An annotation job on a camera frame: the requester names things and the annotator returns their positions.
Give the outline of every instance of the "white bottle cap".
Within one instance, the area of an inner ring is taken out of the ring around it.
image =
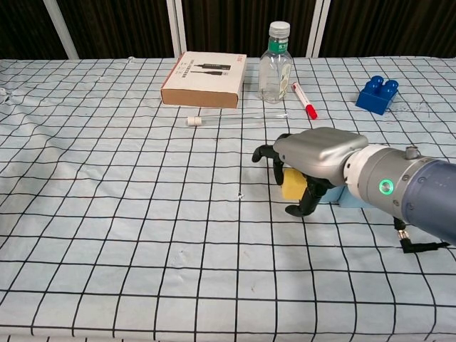
[[[288,38],[290,24],[286,21],[273,21],[269,26],[269,35],[274,38]]]

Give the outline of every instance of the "cardboard box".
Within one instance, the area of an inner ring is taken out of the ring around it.
[[[247,55],[183,53],[161,88],[166,105],[236,108],[242,92]]]

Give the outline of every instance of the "light blue block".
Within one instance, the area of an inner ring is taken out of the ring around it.
[[[343,188],[342,194],[339,197],[339,206],[342,208],[373,208],[372,205],[354,197],[347,189]]]
[[[329,189],[320,199],[320,203],[337,203],[339,197],[342,195],[344,187],[334,187],[333,189]]]

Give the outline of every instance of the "bottle label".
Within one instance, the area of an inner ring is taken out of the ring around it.
[[[274,53],[284,53],[288,48],[288,40],[286,41],[269,41],[268,50]]]
[[[288,88],[288,79],[290,78],[291,65],[286,64],[282,68],[282,74],[280,77],[280,94],[279,97],[283,98],[286,94],[286,89]]]

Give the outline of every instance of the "plastic water bottle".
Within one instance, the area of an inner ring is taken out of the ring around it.
[[[291,56],[288,50],[290,24],[274,21],[269,26],[268,49],[259,61],[259,97],[270,103],[279,102],[288,90]]]

